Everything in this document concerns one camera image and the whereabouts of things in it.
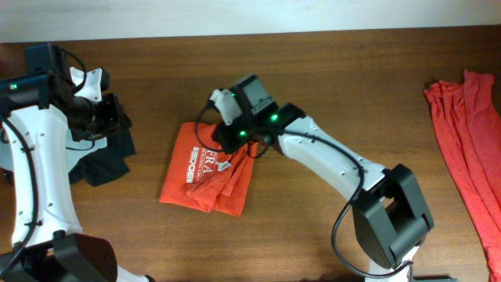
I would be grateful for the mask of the orange soccer t-shirt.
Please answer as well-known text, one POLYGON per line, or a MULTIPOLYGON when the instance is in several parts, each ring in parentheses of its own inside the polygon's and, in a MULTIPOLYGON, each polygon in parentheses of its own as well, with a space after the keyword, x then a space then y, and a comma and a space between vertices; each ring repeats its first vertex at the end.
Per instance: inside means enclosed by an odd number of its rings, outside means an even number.
POLYGON ((181 125, 159 202, 202 212, 240 217, 246 202, 258 146, 225 154, 211 139, 215 125, 181 125))

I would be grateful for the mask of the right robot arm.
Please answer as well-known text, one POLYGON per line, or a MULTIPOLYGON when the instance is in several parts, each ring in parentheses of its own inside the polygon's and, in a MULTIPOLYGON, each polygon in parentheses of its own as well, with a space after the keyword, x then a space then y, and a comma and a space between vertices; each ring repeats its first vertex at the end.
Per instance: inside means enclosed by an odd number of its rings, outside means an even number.
POLYGON ((278 105, 255 74, 227 89, 215 89, 207 108, 222 117, 213 139, 227 154, 251 142, 263 143, 303 164, 346 200, 333 224, 331 244, 349 270, 367 281, 419 279, 413 257, 434 228, 434 220, 408 167, 386 168, 356 154, 300 107, 278 105), (355 238, 369 257, 367 271, 348 262, 337 243, 337 231, 348 213, 353 216, 355 238))

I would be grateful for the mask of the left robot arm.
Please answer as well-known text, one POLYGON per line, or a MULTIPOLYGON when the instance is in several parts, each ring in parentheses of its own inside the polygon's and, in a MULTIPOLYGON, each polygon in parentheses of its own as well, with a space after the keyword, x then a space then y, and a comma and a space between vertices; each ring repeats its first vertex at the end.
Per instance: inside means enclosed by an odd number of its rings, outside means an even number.
POLYGON ((71 53, 43 43, 24 50, 27 73, 1 83, 1 146, 10 155, 16 218, 4 281, 136 281, 111 244, 85 235, 70 171, 127 131, 131 120, 102 68, 71 67, 71 53))

